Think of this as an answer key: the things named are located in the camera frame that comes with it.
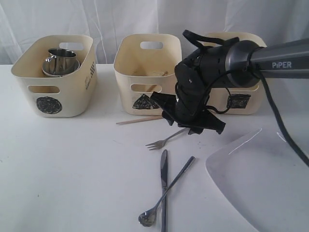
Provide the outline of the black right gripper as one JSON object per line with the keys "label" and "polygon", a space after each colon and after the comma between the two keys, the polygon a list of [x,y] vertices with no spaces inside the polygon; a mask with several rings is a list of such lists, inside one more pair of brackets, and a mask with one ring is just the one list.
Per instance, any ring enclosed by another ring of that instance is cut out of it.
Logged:
{"label": "black right gripper", "polygon": [[206,111],[196,111],[196,104],[177,100],[176,95],[153,92],[150,96],[162,110],[162,116],[169,125],[177,123],[179,127],[188,128],[188,134],[201,134],[205,129],[221,134],[225,123],[215,115]]}

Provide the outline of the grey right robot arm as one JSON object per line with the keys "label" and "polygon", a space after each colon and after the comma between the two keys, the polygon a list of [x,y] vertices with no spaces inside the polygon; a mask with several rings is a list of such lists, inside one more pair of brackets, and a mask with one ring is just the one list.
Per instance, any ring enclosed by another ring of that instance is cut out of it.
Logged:
{"label": "grey right robot arm", "polygon": [[307,79],[309,41],[261,47],[250,40],[232,38],[217,47],[199,45],[174,69],[175,94],[154,92],[151,100],[169,124],[188,128],[190,134],[205,129],[222,133],[224,122],[210,112],[207,101],[213,88],[249,88],[264,78]]}

